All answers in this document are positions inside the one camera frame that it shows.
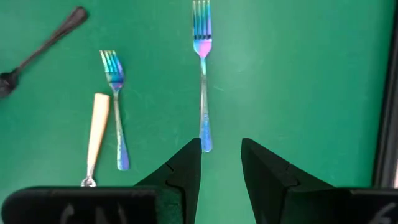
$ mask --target utensil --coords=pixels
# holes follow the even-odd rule
[[[42,52],[47,50],[51,45],[55,44],[63,36],[67,35],[73,29],[78,27],[84,21],[86,21],[88,15],[86,10],[78,6],[72,13],[68,16],[65,22],[51,35],[51,37],[46,40],[35,52],[32,53],[26,60],[24,60],[17,68],[12,72],[6,72],[0,74],[0,98],[9,95],[18,84],[18,74],[29,64],[33,59],[35,59]]]
[[[124,74],[122,65],[114,50],[100,50],[102,62],[105,67],[106,79],[113,91],[114,113],[116,119],[116,134],[118,137],[117,162],[119,170],[130,169],[129,155],[126,141],[124,140],[122,121],[119,109],[119,92],[123,87]]]
[[[88,143],[87,175],[81,182],[82,187],[96,187],[96,183],[93,179],[94,168],[100,151],[101,141],[104,136],[108,115],[109,96],[102,93],[95,93],[90,140]]]
[[[200,133],[201,148],[210,152],[213,148],[210,133],[210,119],[207,104],[206,57],[211,50],[211,14],[210,0],[192,1],[193,8],[193,49],[200,57],[201,94],[200,94]]]

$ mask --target dark edge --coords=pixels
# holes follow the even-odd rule
[[[397,165],[398,138],[398,4],[390,44],[389,62],[379,123],[379,136],[373,169],[374,187],[393,187]]]

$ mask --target spoon handle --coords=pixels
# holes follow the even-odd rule
[[[70,33],[73,29],[78,27],[80,24],[86,21],[88,14],[86,9],[81,6],[76,7],[73,12],[67,17],[65,22],[46,40],[35,52],[32,53],[26,60],[24,60],[17,68],[17,71],[21,71],[31,60],[47,50],[51,45],[60,40],[63,36]]]
[[[100,151],[106,122],[109,115],[109,96],[102,93],[94,94],[93,117],[91,119],[90,140],[87,155],[87,176],[94,174],[95,163]]]

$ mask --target wooden handle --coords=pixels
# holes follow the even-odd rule
[[[94,94],[93,117],[91,119],[90,140],[88,143],[87,176],[92,176],[101,141],[104,136],[109,115],[109,96],[102,93]]]

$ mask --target green table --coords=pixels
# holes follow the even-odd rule
[[[11,70],[76,5],[78,30],[0,101],[0,201],[85,176],[93,94],[111,94],[99,49],[126,71],[121,114],[131,170],[116,168],[111,112],[96,180],[140,181],[198,136],[199,59],[191,2],[0,1],[0,68]],[[240,147],[252,138],[335,186],[369,186],[393,0],[213,0],[208,94],[214,149],[203,155],[197,223],[254,223]]]

